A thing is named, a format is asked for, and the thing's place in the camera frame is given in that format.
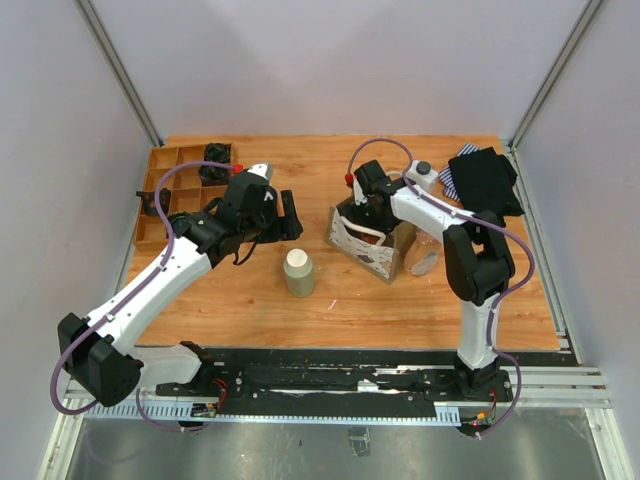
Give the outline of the cream bottle beige cap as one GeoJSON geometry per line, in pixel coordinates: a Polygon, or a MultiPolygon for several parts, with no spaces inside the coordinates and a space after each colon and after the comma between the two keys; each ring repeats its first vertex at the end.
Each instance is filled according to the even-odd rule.
{"type": "Polygon", "coordinates": [[[307,252],[299,248],[290,250],[284,259],[283,269],[287,288],[293,296],[304,298],[313,292],[314,265],[307,252]]]}

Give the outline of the beige canvas bag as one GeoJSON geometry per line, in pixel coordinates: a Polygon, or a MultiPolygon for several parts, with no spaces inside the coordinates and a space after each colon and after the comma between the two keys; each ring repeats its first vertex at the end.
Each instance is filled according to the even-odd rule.
{"type": "Polygon", "coordinates": [[[401,222],[390,233],[363,227],[348,220],[336,205],[329,208],[325,242],[386,284],[402,269],[416,228],[401,222]]]}

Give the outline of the white bottle grey cap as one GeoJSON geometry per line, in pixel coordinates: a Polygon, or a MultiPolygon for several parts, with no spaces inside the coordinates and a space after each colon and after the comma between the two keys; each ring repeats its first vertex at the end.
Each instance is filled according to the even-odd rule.
{"type": "Polygon", "coordinates": [[[431,193],[438,181],[439,173],[427,161],[413,160],[405,172],[405,177],[423,191],[431,193]]]}

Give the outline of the clear bottle pink cap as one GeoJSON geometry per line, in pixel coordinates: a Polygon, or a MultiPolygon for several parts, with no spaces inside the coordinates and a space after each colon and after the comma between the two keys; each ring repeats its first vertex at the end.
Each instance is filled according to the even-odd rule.
{"type": "Polygon", "coordinates": [[[424,276],[437,265],[441,243],[429,233],[418,230],[404,257],[404,268],[414,276],[424,276]]]}

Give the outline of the blue white striped cloth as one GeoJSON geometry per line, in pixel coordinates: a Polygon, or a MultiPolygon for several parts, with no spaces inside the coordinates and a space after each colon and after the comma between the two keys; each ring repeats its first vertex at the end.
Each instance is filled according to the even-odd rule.
{"type": "MultiPolygon", "coordinates": [[[[469,155],[472,153],[475,153],[477,151],[479,151],[480,148],[472,143],[466,143],[457,153],[457,157],[462,157],[465,155],[469,155]]],[[[449,166],[446,166],[438,175],[438,179],[439,181],[442,183],[444,189],[443,189],[443,193],[444,195],[455,201],[455,202],[459,202],[460,201],[460,197],[457,193],[456,190],[456,186],[455,186],[455,182],[453,180],[453,174],[451,172],[451,168],[449,166]]]]}

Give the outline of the black garment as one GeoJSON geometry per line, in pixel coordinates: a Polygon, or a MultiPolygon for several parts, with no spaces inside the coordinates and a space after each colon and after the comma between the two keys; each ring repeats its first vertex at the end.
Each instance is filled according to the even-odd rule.
{"type": "Polygon", "coordinates": [[[466,210],[495,213],[501,226],[506,216],[524,214],[514,193],[517,173],[509,160],[493,147],[481,149],[462,157],[451,158],[451,168],[460,203],[466,210]]]}

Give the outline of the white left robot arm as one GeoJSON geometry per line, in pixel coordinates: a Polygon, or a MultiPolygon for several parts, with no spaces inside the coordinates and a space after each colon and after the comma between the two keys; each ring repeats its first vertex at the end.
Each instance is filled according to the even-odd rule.
{"type": "Polygon", "coordinates": [[[200,396],[219,386],[213,357],[194,343],[140,347],[137,341],[183,290],[226,257],[243,264],[242,244],[256,247],[301,235],[293,194],[271,186],[269,163],[229,170],[222,197],[196,213],[174,220],[160,217],[168,244],[142,273],[84,317],[70,313],[60,321],[61,354],[50,381],[50,397],[59,411],[67,410],[57,394],[61,372],[104,407],[119,404],[139,388],[177,384],[200,396]]]}

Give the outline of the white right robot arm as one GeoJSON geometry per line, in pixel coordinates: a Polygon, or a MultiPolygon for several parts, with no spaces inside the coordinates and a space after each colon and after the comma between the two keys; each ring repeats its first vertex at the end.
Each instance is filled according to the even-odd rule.
{"type": "Polygon", "coordinates": [[[499,295],[507,290],[515,265],[497,217],[454,209],[429,193],[436,181],[426,161],[413,160],[393,179],[371,160],[345,175],[352,190],[346,211],[356,224],[381,233],[408,222],[442,244],[446,278],[462,313],[453,387],[463,399],[474,400],[498,372],[494,323],[499,295]]]}

